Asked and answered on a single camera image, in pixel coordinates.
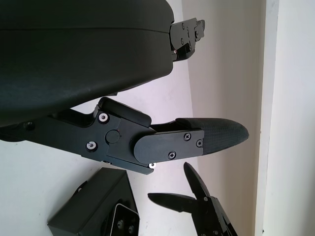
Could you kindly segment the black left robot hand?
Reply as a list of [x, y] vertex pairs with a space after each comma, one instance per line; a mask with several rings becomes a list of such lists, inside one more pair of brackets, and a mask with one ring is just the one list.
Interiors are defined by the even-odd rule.
[[159, 162], [248, 139], [223, 118], [151, 118], [111, 99], [190, 58], [205, 22], [175, 22], [165, 0], [3, 0], [0, 138], [148, 175]]

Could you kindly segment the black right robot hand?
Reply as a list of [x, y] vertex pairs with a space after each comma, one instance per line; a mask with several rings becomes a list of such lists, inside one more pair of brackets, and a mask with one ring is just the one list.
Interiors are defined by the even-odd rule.
[[210, 195], [198, 172], [188, 162], [184, 172], [195, 198], [175, 193], [149, 193], [148, 198], [161, 207], [191, 214], [199, 236], [236, 236], [218, 198]]

